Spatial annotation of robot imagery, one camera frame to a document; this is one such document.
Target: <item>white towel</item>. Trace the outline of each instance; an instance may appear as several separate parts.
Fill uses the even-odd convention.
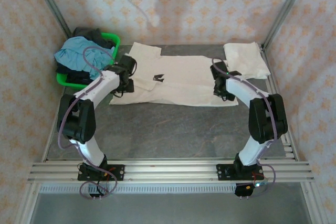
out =
[[[161,49],[134,43],[129,53],[138,63],[132,77],[134,92],[110,104],[153,102],[187,106],[235,106],[213,95],[211,59],[204,56],[160,56]]]
[[[251,44],[228,43],[224,52],[230,71],[237,70],[244,78],[266,79],[270,72],[261,57],[259,46]]]

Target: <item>green laundry basket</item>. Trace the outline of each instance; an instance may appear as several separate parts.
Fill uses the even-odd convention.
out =
[[[101,33],[101,36],[104,39],[112,40],[116,44],[116,47],[114,48],[114,51],[112,53],[112,59],[110,61],[110,63],[113,64],[114,63],[113,60],[116,58],[117,51],[118,51],[118,48],[119,48],[119,45],[120,45],[120,38],[116,34],[109,34],[109,33]],[[72,87],[73,89],[84,89],[84,88],[87,87],[87,85],[84,85],[84,84],[76,84],[76,83],[66,82],[67,74],[61,74],[61,73],[56,74],[56,80],[62,86]]]

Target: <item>patterned wallpaper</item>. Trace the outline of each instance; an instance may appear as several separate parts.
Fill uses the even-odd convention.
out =
[[[336,223],[336,0],[297,0],[267,55],[300,155]]]
[[[44,0],[0,0],[0,223],[13,223],[41,159],[61,88],[53,53],[65,37]]]
[[[285,0],[55,0],[66,22],[123,44],[263,42]]]

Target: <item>purple cable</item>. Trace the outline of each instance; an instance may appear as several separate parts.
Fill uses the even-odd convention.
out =
[[[264,99],[264,101],[265,101],[265,103],[266,103],[266,106],[267,106],[267,109],[268,109],[268,112],[269,112],[269,115],[270,115],[270,118],[271,118],[271,124],[272,124],[272,129],[273,129],[274,139],[273,139],[272,141],[268,142],[268,143],[267,143],[267,146],[265,146],[264,149],[259,153],[259,155],[258,155],[258,157],[257,157],[257,165],[259,165],[259,166],[267,166],[267,167],[271,168],[272,171],[273,171],[273,176],[274,176],[274,177],[273,177],[273,182],[272,182],[272,184],[271,184],[271,186],[269,187],[268,190],[265,190],[265,191],[263,191],[262,193],[257,194],[257,195],[255,195],[255,196],[250,196],[250,198],[251,198],[251,197],[254,197],[254,198],[255,198],[255,197],[259,197],[259,196],[263,195],[265,192],[269,191],[269,190],[271,189],[271,187],[273,187],[273,185],[274,185],[274,183],[275,183],[275,180],[276,180],[276,172],[275,172],[274,168],[273,168],[271,165],[269,165],[269,164],[261,164],[260,161],[259,161],[260,158],[262,157],[262,155],[264,154],[264,152],[270,147],[270,145],[271,145],[275,140],[278,139],[277,128],[276,128],[276,125],[275,125],[275,119],[274,119],[274,115],[273,115],[273,111],[272,111],[271,105],[269,104],[269,101],[268,101],[267,98],[264,96],[264,94],[261,93],[261,92],[259,91],[259,89],[257,89],[256,87],[254,87],[251,83],[249,83],[248,81],[242,80],[242,79],[240,79],[240,78],[238,78],[238,77],[235,77],[235,76],[233,76],[233,75],[231,75],[231,74],[229,74],[229,73],[226,73],[226,72],[222,71],[218,66],[215,65],[215,59],[212,59],[212,65],[214,66],[214,68],[215,68],[218,72],[220,72],[220,73],[222,73],[222,74],[224,74],[224,75],[226,75],[226,76],[229,76],[230,78],[232,78],[232,79],[234,79],[234,80],[236,80],[236,81],[239,81],[239,82],[244,83],[245,85],[247,85],[248,87],[250,87],[252,90],[254,90],[256,93],[260,94],[260,96]]]
[[[90,67],[92,67],[95,71],[99,72],[100,78],[99,78],[98,82],[95,83],[91,88],[89,88],[89,89],[88,89],[87,91],[85,91],[84,93],[80,94],[80,95],[73,101],[73,103],[69,106],[68,110],[65,112],[65,115],[64,115],[64,117],[63,117],[63,119],[62,119],[62,122],[61,122],[61,125],[60,125],[60,128],[59,128],[58,137],[57,137],[57,143],[58,143],[58,147],[59,147],[60,149],[62,149],[62,150],[65,150],[65,149],[67,149],[67,148],[69,148],[69,147],[71,147],[71,146],[75,146],[76,149],[78,150],[79,155],[83,158],[83,160],[84,160],[88,165],[92,166],[93,168],[95,168],[95,169],[97,169],[97,170],[99,170],[99,171],[101,171],[101,172],[104,172],[104,173],[106,173],[106,174],[109,174],[109,175],[114,179],[115,184],[114,184],[114,187],[112,188],[112,190],[110,190],[110,191],[108,191],[107,188],[104,188],[104,187],[102,187],[101,185],[98,185],[98,183],[93,182],[93,181],[86,181],[86,182],[84,182],[84,183],[80,186],[80,188],[79,188],[79,194],[80,194],[82,197],[84,197],[85,199],[95,200],[95,199],[96,199],[95,197],[93,197],[93,198],[92,198],[92,197],[88,197],[88,196],[85,196],[85,195],[82,193],[82,188],[83,188],[83,186],[86,185],[86,184],[88,184],[88,183],[90,183],[90,184],[94,184],[94,185],[98,186],[100,189],[106,191],[107,193],[106,193],[105,195],[103,195],[103,196],[99,196],[100,199],[103,199],[103,198],[106,198],[107,196],[111,195],[112,192],[116,189],[117,184],[118,184],[118,182],[117,182],[117,178],[116,178],[110,171],[108,171],[108,170],[104,170],[104,169],[102,169],[102,168],[100,168],[100,167],[94,165],[92,162],[90,162],[90,161],[84,156],[84,154],[83,154],[82,151],[80,150],[80,147],[79,147],[79,145],[78,145],[77,143],[76,143],[76,144],[69,144],[69,145],[67,145],[67,146],[62,146],[62,144],[61,144],[61,137],[62,137],[62,132],[63,132],[63,130],[64,130],[65,122],[66,122],[66,120],[67,120],[67,118],[68,118],[68,115],[70,114],[72,108],[76,105],[76,103],[77,103],[77,102],[78,102],[84,95],[86,95],[86,94],[88,94],[89,92],[91,92],[93,89],[95,89],[95,88],[96,88],[96,87],[103,81],[103,73],[102,73],[102,71],[100,71],[100,69],[98,69],[98,68],[96,68],[95,66],[93,66],[93,65],[92,65],[90,62],[88,62],[88,60],[86,59],[86,51],[87,51],[88,49],[99,49],[99,50],[103,51],[104,53],[106,53],[106,54],[108,54],[108,55],[110,56],[110,53],[109,53],[107,50],[104,50],[104,49],[102,49],[102,48],[100,48],[100,47],[97,47],[97,46],[90,46],[90,47],[87,47],[87,48],[84,49],[84,51],[83,51],[83,59],[84,59],[84,61],[86,62],[87,65],[89,65]]]

